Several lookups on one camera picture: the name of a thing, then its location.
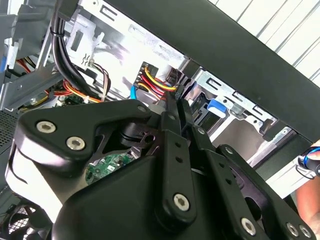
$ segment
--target red wire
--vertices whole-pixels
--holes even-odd
[[[171,87],[171,85],[169,83],[166,83],[165,81],[162,81],[161,79],[159,78],[155,78],[155,80],[158,82],[158,83],[162,83],[164,85],[166,85],[167,87]]]
[[[148,85],[152,88],[152,90],[154,90],[157,94],[159,94],[159,95],[161,95],[161,96],[164,94],[163,91],[160,91],[160,90],[157,89],[155,86],[153,86],[153,85],[147,80],[147,78],[146,78],[145,76],[141,75],[141,78],[142,78],[143,81],[145,81],[145,83],[148,84]]]
[[[31,70],[27,67],[25,62],[21,59],[17,60],[17,62],[21,65],[21,67],[29,74],[31,73]]]
[[[47,94],[47,95],[49,95],[49,91],[48,90],[45,90],[45,93]],[[69,90],[62,90],[62,91],[55,91],[54,92],[54,95],[55,96],[57,96],[57,97],[61,97],[61,96],[69,96],[69,95],[71,95],[71,94],[73,94],[72,92],[70,92]]]

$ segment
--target motherboard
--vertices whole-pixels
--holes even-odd
[[[85,180],[90,185],[131,163],[134,159],[128,153],[108,155],[97,161],[97,164],[90,163],[88,165]]]

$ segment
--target orange wire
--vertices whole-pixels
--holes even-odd
[[[82,92],[76,90],[75,88],[73,88],[70,83],[68,83],[67,81],[64,81],[63,82],[63,86],[65,89],[69,90],[70,92],[74,93],[75,95],[78,95],[79,97],[81,98],[87,98],[88,96],[84,95]],[[96,99],[96,98],[93,98],[93,97],[89,97],[88,98],[91,102],[94,102],[94,103],[101,103],[101,100],[99,99]]]

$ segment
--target hand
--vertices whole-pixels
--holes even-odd
[[[311,147],[320,147],[320,140],[317,141],[316,143],[314,143]],[[319,160],[320,161],[320,151],[309,153],[307,155],[307,157],[312,160]]]

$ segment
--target computer fan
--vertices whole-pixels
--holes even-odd
[[[1,228],[8,240],[50,239],[52,222],[38,205],[22,200],[7,212]]]

